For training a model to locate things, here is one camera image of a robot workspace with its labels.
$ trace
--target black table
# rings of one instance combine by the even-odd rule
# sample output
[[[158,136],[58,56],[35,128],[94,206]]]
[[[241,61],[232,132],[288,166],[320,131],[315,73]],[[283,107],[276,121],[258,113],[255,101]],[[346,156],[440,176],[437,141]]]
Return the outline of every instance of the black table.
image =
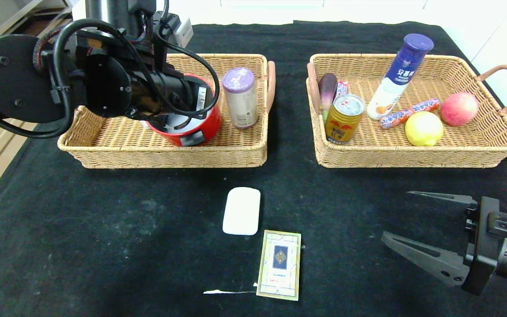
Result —
[[[306,98],[315,53],[393,53],[407,33],[463,57],[438,26],[295,22],[195,26],[195,52],[276,62],[268,160],[255,169],[88,170],[29,140],[0,181],[0,316],[507,316],[507,280],[477,297],[448,289],[380,241],[384,230],[460,251],[461,206],[408,190],[481,195],[507,211],[507,163],[492,169],[325,169]],[[259,232],[222,232],[229,189],[262,192]],[[300,301],[253,291],[264,229],[302,233]]]

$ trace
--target yellow fruit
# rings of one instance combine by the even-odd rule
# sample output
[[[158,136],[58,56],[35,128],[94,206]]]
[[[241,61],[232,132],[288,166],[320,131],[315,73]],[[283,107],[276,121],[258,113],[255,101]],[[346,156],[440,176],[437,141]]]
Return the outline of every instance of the yellow fruit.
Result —
[[[408,118],[404,130],[408,141],[417,147],[432,147],[443,136],[441,120],[427,111],[416,112]]]

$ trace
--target white wall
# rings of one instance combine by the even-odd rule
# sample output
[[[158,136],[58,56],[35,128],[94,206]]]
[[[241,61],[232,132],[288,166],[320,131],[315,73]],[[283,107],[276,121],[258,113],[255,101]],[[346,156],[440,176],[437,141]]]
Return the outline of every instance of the white wall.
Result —
[[[84,14],[83,1],[77,18]],[[157,0],[157,10],[163,0]],[[172,0],[170,12],[193,24],[288,24],[293,20],[442,26],[479,72],[507,64],[507,0]],[[507,104],[507,74],[488,80]]]

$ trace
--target apple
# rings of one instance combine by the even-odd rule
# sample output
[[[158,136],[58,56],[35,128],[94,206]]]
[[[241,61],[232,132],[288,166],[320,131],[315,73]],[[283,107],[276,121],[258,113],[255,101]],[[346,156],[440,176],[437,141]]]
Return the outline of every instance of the apple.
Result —
[[[469,92],[458,92],[445,99],[441,106],[441,118],[450,126],[462,126],[477,115],[478,100]]]

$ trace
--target red pot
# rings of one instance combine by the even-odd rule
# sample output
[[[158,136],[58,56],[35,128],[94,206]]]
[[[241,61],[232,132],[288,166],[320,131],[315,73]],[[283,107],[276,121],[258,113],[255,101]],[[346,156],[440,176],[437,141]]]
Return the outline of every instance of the red pot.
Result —
[[[185,74],[185,76],[193,76],[200,78],[199,76]],[[180,114],[169,114],[167,121],[179,121],[186,119],[187,117],[181,116]],[[211,110],[209,110],[207,117],[203,120],[199,119],[191,119],[189,124],[181,129],[169,129],[165,131],[161,131],[156,126],[154,126],[153,122],[147,121],[147,125],[157,133],[161,134],[164,138],[166,138],[171,144],[181,147],[181,146],[196,146],[201,143],[208,142],[210,139],[217,134],[220,128],[220,110],[218,108],[218,104],[215,104]]]

